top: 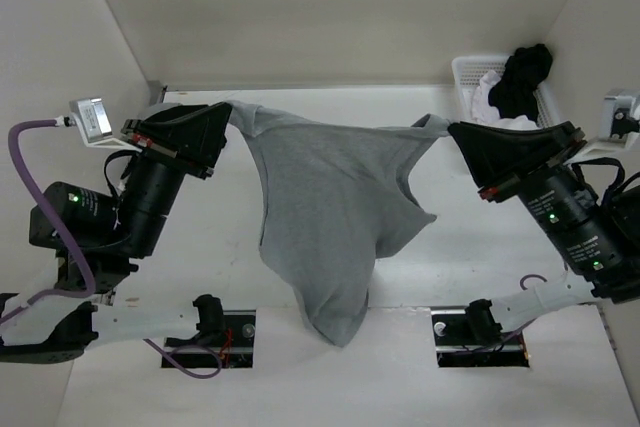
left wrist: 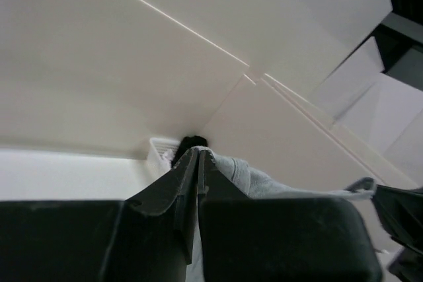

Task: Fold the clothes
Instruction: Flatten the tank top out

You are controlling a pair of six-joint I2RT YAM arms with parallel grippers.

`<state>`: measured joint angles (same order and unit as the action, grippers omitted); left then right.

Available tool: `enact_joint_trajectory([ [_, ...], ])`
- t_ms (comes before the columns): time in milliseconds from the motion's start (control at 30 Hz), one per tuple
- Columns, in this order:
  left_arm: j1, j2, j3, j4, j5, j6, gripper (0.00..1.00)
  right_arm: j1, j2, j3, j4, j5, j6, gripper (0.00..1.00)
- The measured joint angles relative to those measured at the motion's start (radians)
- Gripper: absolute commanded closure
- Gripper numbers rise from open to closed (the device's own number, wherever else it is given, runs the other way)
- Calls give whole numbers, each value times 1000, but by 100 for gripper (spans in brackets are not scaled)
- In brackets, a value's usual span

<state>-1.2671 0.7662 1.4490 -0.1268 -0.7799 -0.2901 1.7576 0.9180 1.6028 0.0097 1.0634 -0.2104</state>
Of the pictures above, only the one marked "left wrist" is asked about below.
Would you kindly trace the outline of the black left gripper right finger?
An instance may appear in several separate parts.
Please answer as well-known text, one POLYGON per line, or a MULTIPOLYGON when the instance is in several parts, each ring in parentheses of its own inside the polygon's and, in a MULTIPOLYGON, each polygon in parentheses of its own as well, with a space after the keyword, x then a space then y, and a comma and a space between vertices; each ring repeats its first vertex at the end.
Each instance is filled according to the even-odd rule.
POLYGON ((381 281, 383 270, 354 201, 373 190, 282 187, 201 150, 198 223, 204 281, 381 281))

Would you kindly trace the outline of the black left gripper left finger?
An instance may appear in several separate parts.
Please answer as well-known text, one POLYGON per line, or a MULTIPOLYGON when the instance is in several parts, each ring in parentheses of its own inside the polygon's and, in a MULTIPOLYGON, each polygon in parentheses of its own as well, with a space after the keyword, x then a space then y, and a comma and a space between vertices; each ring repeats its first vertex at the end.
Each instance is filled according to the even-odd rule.
POLYGON ((1 151, 1 280, 184 281, 197 165, 1 151))

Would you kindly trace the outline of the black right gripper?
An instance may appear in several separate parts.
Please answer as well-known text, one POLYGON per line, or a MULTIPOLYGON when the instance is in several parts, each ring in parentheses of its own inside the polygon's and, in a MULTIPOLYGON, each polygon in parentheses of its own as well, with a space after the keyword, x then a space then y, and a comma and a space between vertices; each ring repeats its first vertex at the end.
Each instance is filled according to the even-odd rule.
POLYGON ((373 206, 383 229, 403 250, 388 271, 401 281, 422 280, 422 188, 378 186, 373 206))

